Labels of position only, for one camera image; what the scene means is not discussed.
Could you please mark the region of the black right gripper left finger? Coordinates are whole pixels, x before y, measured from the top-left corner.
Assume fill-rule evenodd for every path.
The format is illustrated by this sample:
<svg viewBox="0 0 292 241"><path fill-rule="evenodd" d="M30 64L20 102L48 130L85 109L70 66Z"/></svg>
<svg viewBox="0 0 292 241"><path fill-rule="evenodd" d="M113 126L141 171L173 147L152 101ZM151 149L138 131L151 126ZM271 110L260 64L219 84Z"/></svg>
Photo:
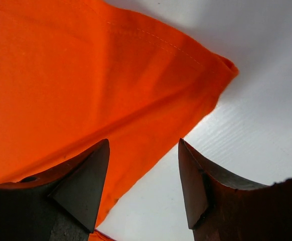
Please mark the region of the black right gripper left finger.
<svg viewBox="0 0 292 241"><path fill-rule="evenodd" d="M104 139L43 172L1 183L0 240L88 240L109 156Z"/></svg>

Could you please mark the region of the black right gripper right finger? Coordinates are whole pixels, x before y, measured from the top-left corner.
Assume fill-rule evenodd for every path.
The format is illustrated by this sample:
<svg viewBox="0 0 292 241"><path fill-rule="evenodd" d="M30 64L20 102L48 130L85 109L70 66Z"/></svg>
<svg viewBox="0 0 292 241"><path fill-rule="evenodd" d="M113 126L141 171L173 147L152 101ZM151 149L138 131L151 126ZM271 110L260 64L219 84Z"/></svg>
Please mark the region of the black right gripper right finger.
<svg viewBox="0 0 292 241"><path fill-rule="evenodd" d="M178 144L180 179L195 240L292 240L292 178L260 184Z"/></svg>

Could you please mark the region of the orange t shirt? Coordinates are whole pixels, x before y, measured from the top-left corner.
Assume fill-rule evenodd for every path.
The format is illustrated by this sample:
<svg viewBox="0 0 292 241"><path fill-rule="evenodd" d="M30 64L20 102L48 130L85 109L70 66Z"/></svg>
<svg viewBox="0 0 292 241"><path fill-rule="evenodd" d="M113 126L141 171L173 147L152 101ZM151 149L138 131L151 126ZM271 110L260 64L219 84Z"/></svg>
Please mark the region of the orange t shirt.
<svg viewBox="0 0 292 241"><path fill-rule="evenodd" d="M156 19L104 1L0 1L0 184L107 139L95 230L238 75Z"/></svg>

